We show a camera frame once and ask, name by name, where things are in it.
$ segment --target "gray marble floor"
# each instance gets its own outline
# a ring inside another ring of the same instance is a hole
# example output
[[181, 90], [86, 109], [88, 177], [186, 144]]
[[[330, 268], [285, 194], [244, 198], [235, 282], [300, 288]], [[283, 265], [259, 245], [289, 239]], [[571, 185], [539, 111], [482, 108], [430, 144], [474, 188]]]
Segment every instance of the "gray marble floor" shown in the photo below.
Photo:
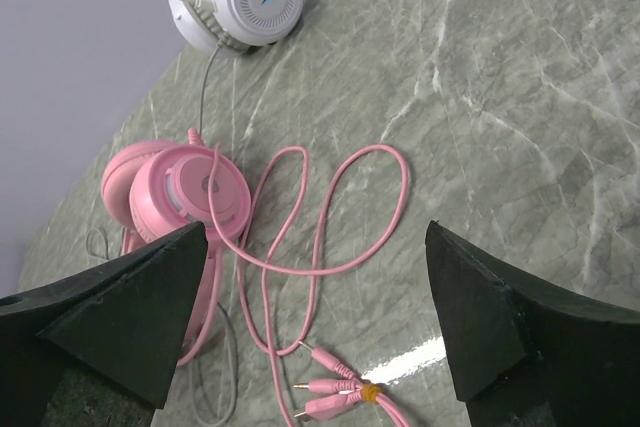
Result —
[[[309, 264], [325, 186], [350, 153], [383, 141], [411, 162], [411, 198], [397, 233], [357, 272], [323, 282], [309, 341], [387, 384], [413, 425], [469, 423], [453, 393], [431, 300], [429, 220], [558, 285], [640, 309], [639, 7], [640, 0], [310, 0], [291, 38], [216, 64], [205, 138], [222, 142], [252, 186], [277, 149], [302, 144], [312, 154], [306, 210], [277, 261]], [[131, 142], [185, 139], [197, 121], [206, 60], [186, 50], [79, 179], [31, 244], [23, 289], [89, 267], [84, 236], [92, 226], [107, 229], [116, 254], [118, 226], [98, 191], [102, 170]], [[252, 252], [266, 252], [292, 205], [299, 170], [294, 158], [279, 166]], [[352, 169], [332, 211], [327, 265], [351, 259], [380, 235], [398, 178], [394, 161], [382, 155]], [[241, 359], [231, 425], [282, 425], [268, 360], [248, 336], [228, 257], [224, 303]], [[258, 274], [250, 269], [248, 291], [259, 319]], [[270, 283], [278, 337], [291, 340], [306, 281], [272, 276]], [[201, 365], [217, 408], [220, 346]], [[288, 382], [324, 375], [302, 351], [284, 365]], [[195, 425], [186, 377], [176, 373], [158, 426]], [[296, 392], [294, 403], [308, 398]], [[391, 424], [363, 406], [324, 425]]]

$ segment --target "pink audio jack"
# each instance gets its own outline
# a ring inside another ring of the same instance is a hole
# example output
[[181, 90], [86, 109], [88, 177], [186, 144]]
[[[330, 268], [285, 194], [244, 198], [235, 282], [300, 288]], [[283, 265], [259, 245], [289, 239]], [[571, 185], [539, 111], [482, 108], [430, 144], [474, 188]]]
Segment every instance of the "pink audio jack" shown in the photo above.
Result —
[[[220, 155], [218, 150], [219, 150], [219, 146], [216, 146], [213, 166], [211, 168], [209, 179], [215, 178], [216, 169], [218, 168], [218, 164], [220, 161]], [[378, 152], [378, 151], [386, 152], [393, 155], [395, 159], [398, 161], [398, 164], [400, 165], [400, 172], [401, 172], [400, 195], [398, 197], [396, 209], [393, 213], [391, 221], [387, 229], [385, 230], [385, 232], [382, 234], [382, 236], [371, 247], [369, 247], [365, 252], [360, 254], [358, 257], [351, 260], [350, 262], [347, 262], [346, 264], [328, 268], [328, 269], [322, 269], [320, 266], [320, 257], [321, 257], [322, 243], [323, 243], [322, 240], [324, 237], [325, 223], [327, 220], [329, 205], [331, 203], [331, 199], [333, 197], [338, 181], [340, 180], [344, 172], [347, 170], [347, 168], [350, 165], [352, 165], [356, 160], [360, 159], [361, 157], [371, 152]], [[277, 163], [277, 161], [283, 155], [290, 152], [297, 152], [302, 154], [302, 179], [300, 182], [300, 190], [298, 193], [298, 198], [296, 200], [296, 203], [293, 209], [291, 210], [291, 213], [287, 217], [282, 228], [278, 232], [278, 235], [273, 241], [273, 244], [271, 245], [267, 253], [266, 259], [262, 261], [260, 259], [257, 259], [256, 257], [249, 255], [243, 249], [246, 244], [247, 237], [249, 235], [249, 231], [251, 227], [251, 219], [253, 217], [253, 213], [255, 211], [257, 202], [260, 198], [260, 194], [262, 192], [264, 184], [269, 174], [271, 173], [273, 166]], [[252, 204], [251, 204], [251, 215], [249, 216], [249, 223], [247, 224], [244, 230], [244, 233], [240, 238], [239, 245], [236, 245], [226, 235], [224, 231], [224, 227], [221, 225], [220, 220], [217, 218], [216, 209], [214, 208], [213, 182], [211, 181], [209, 182], [209, 189], [208, 189], [210, 211], [211, 211], [211, 216], [212, 216], [215, 228], [220, 238], [224, 242], [224, 244], [229, 249], [234, 251], [237, 255], [236, 266], [237, 266], [238, 288], [240, 293], [240, 303], [242, 305], [242, 310], [244, 312], [245, 319], [247, 321], [249, 332], [253, 337], [253, 340], [255, 341], [256, 345], [263, 352], [269, 355], [269, 359], [271, 361], [271, 371], [273, 375], [273, 382], [274, 382], [274, 387], [276, 391], [276, 397], [278, 399], [280, 411], [282, 412], [282, 416], [288, 427], [295, 427], [296, 423], [292, 418], [291, 414], [289, 413], [284, 401], [284, 395], [283, 395], [282, 386], [280, 383], [280, 374], [278, 370], [277, 358], [284, 357], [292, 353], [301, 345], [301, 343], [303, 344], [304, 339], [306, 338], [309, 332], [309, 329], [311, 328], [311, 322], [313, 318], [313, 308], [315, 305], [316, 284], [317, 284], [318, 278], [322, 276], [327, 276], [327, 275], [340, 274], [348, 270], [354, 269], [355, 267], [359, 266], [360, 264], [365, 262], [367, 259], [369, 259], [373, 254], [375, 254], [380, 249], [380, 247], [382, 247], [382, 245], [384, 245], [384, 243], [389, 239], [389, 237], [395, 230], [396, 226], [398, 225], [398, 222], [400, 221], [400, 218], [402, 216], [402, 212], [404, 211], [404, 207], [407, 201], [407, 196], [409, 193], [409, 167], [406, 161], [404, 160], [404, 158], [402, 157], [402, 155], [400, 154], [400, 152], [398, 152], [393, 147], [384, 145], [384, 144], [371, 145], [369, 147], [365, 147], [359, 150], [355, 154], [351, 155], [340, 166], [340, 168], [337, 170], [337, 172], [333, 176], [331, 183], [329, 184], [327, 193], [322, 203], [320, 216], [318, 218], [318, 222], [316, 225], [311, 268], [308, 270], [296, 270], [288, 267], [271, 264], [270, 262], [271, 262], [271, 259], [273, 258], [273, 255], [275, 254], [276, 249], [280, 245], [280, 242], [282, 242], [282, 239], [284, 238], [286, 232], [289, 230], [289, 227], [295, 220], [296, 216], [300, 211], [300, 208], [302, 207], [302, 202], [304, 200], [304, 196], [307, 190], [308, 176], [309, 176], [309, 154], [306, 151], [306, 149], [304, 149], [303, 147], [296, 146], [296, 147], [287, 147], [279, 151], [267, 165], [258, 183], [256, 192], [254, 194]], [[256, 265], [263, 269], [261, 286], [262, 286], [262, 297], [263, 297], [263, 304], [264, 304], [266, 344], [258, 334], [255, 323], [253, 321], [253, 317], [249, 309], [249, 303], [247, 301], [246, 292], [244, 289], [244, 262], [243, 261], [249, 262], [250, 264]], [[302, 275], [302, 276], [308, 276], [311, 278], [310, 288], [309, 288], [309, 300], [307, 302], [306, 317], [305, 317], [302, 329], [300, 331], [300, 334], [296, 338], [296, 340], [291, 345], [289, 345], [284, 349], [276, 349], [276, 347], [274, 346], [271, 308], [269, 303], [268, 285], [267, 285], [267, 277], [268, 277], [269, 271], [279, 272], [279, 273], [288, 274], [288, 275]], [[408, 421], [404, 418], [404, 416], [402, 415], [398, 407], [393, 402], [391, 402], [391, 400], [387, 396], [385, 396], [379, 391], [379, 387], [371, 386], [371, 384], [362, 383], [362, 381], [357, 378], [355, 372], [351, 371], [348, 367], [344, 366], [337, 358], [335, 358], [333, 355], [329, 354], [328, 352], [323, 351], [322, 349], [317, 349], [317, 348], [311, 349], [311, 350], [312, 350], [312, 356], [315, 360], [322, 363], [330, 370], [343, 376], [345, 380], [353, 380], [355, 382], [354, 386], [356, 387], [356, 389], [354, 392], [351, 392], [350, 394], [338, 393], [338, 394], [334, 394], [333, 396], [330, 396], [329, 398], [318, 399], [316, 403], [309, 403], [308, 407], [311, 412], [305, 412], [305, 415], [311, 418], [318, 418], [319, 420], [332, 418], [335, 415], [338, 415], [344, 412], [345, 410], [348, 410], [351, 405], [364, 400], [364, 401], [369, 401], [369, 402], [379, 404], [389, 414], [389, 416], [391, 417], [391, 419], [393, 420], [396, 426], [399, 426], [399, 427], [409, 426]]]

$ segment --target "black object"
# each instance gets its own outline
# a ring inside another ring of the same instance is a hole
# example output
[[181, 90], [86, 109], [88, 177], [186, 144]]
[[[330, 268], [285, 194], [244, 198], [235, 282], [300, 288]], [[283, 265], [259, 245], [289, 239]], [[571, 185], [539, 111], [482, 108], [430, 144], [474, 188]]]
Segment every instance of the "black object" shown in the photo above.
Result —
[[640, 313], [557, 287], [436, 222], [431, 292], [474, 427], [640, 425]]
[[202, 277], [204, 225], [0, 299], [0, 426], [143, 426], [164, 407]]

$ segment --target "ear cushion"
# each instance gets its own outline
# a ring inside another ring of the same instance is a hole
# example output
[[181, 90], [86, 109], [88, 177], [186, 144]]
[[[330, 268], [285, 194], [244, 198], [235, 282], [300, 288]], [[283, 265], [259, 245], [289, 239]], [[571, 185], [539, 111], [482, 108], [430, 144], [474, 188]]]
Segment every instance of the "ear cushion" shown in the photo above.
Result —
[[175, 142], [169, 140], [139, 142], [118, 152], [107, 164], [102, 175], [100, 195], [109, 215], [126, 228], [135, 230], [129, 206], [129, 191], [136, 173], [155, 154], [175, 145]]
[[239, 40], [231, 37], [225, 30], [220, 27], [218, 21], [216, 20], [213, 12], [209, 10], [205, 10], [202, 8], [197, 8], [193, 4], [185, 2], [185, 7], [191, 13], [193, 18], [200, 24], [202, 28], [204, 28], [207, 32], [210, 32], [214, 37], [216, 42], [222, 41], [222, 43], [231, 49], [238, 50], [240, 52], [246, 52], [251, 47], [244, 42], [240, 42]]

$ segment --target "yellow rubber band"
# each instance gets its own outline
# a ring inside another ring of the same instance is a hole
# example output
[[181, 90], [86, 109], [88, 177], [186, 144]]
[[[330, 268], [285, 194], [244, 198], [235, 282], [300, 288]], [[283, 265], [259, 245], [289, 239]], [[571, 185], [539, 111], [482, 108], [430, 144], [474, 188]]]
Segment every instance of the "yellow rubber band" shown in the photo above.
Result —
[[362, 386], [362, 400], [364, 400], [365, 402], [377, 404], [378, 399], [376, 399], [376, 397], [380, 393], [382, 393], [382, 389], [376, 384], [364, 384]]

